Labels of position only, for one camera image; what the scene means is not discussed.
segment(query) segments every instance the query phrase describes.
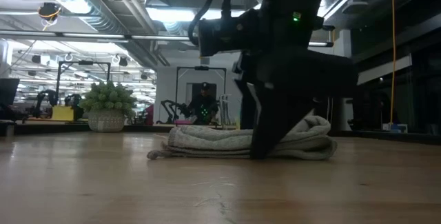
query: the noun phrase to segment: wooden table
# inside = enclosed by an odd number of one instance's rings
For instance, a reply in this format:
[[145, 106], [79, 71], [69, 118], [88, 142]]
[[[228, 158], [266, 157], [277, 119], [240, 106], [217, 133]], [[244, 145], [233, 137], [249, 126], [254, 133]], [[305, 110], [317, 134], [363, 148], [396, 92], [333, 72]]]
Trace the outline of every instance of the wooden table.
[[338, 139], [330, 161], [159, 159], [166, 134], [0, 142], [0, 223], [441, 223], [441, 147]]

